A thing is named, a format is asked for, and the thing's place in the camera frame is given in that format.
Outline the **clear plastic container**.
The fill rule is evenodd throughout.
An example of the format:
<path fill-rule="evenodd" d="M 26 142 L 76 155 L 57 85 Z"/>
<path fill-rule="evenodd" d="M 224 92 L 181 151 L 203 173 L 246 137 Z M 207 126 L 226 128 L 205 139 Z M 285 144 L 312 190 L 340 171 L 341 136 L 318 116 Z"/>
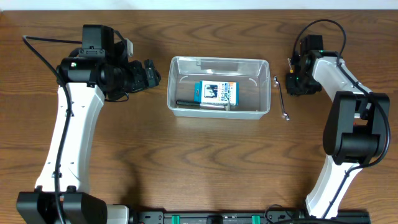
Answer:
<path fill-rule="evenodd" d="M 170 64 L 167 106 L 175 116 L 260 119 L 271 108 L 269 63 L 176 56 Z"/>

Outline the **small black-handled hammer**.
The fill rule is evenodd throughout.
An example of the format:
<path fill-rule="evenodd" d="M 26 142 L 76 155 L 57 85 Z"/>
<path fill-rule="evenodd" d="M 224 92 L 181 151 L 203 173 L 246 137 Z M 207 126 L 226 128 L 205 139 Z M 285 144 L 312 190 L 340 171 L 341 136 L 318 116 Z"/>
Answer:
<path fill-rule="evenodd" d="M 227 103 L 226 105 L 224 105 L 224 104 L 201 103 L 201 102 L 197 102 L 197 101 L 177 100 L 176 104 L 183 105 L 183 106 L 198 106 L 200 108 L 214 109 L 214 110 L 225 110 L 225 111 L 231 110 L 230 103 Z"/>

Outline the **white blue cardboard box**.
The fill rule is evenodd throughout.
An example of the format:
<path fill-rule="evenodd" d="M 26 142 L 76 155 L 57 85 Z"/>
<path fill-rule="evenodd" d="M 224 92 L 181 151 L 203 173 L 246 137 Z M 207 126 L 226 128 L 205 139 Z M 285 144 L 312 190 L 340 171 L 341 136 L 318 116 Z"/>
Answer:
<path fill-rule="evenodd" d="M 211 104 L 239 104 L 239 83 L 200 80 L 195 84 L 194 101 Z"/>

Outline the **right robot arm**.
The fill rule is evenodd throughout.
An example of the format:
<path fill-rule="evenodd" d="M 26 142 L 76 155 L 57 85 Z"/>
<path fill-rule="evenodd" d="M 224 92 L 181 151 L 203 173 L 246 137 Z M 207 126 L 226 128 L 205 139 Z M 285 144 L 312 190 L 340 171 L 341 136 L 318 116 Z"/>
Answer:
<path fill-rule="evenodd" d="M 308 216 L 332 219 L 355 176 L 386 155 L 391 141 L 390 100 L 385 93 L 365 87 L 348 70 L 339 52 L 325 50 L 321 35 L 298 37 L 290 64 L 285 78 L 289 95 L 325 90 L 332 101 L 323 131 L 326 159 L 305 198 Z"/>

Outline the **black yellow screwdriver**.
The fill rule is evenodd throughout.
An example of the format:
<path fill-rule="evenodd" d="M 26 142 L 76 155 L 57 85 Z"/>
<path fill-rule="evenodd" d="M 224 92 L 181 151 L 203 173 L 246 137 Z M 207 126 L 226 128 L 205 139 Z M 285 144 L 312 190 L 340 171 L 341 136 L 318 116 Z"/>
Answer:
<path fill-rule="evenodd" d="M 287 58 L 287 61 L 288 61 L 288 64 L 289 64 L 289 73 L 294 73 L 291 58 Z"/>

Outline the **small silver wrench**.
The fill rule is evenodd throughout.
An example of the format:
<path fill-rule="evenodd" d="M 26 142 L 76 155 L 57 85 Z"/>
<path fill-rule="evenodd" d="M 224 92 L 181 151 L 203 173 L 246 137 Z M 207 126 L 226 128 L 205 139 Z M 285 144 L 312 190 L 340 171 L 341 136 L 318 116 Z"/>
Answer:
<path fill-rule="evenodd" d="M 289 117 L 289 114 L 285 110 L 284 99 L 283 99 L 283 95 L 282 95 L 282 89 L 281 89 L 280 82 L 279 82 L 277 76 L 274 76 L 273 79 L 274 79 L 274 83 L 279 91 L 280 107 L 281 107 L 282 116 L 285 118 L 286 121 L 289 121 L 290 117 Z"/>

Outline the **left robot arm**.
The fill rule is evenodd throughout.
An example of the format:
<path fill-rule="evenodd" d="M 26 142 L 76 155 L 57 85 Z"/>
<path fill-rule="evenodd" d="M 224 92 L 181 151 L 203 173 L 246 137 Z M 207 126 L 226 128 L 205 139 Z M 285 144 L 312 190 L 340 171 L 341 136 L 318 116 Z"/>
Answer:
<path fill-rule="evenodd" d="M 133 44 L 104 25 L 83 26 L 82 39 L 52 67 L 58 111 L 48 156 L 31 192 L 16 208 L 26 223 L 136 223 L 126 205 L 109 205 L 90 194 L 90 154 L 105 103 L 153 88 L 161 76 L 152 60 L 133 60 Z"/>

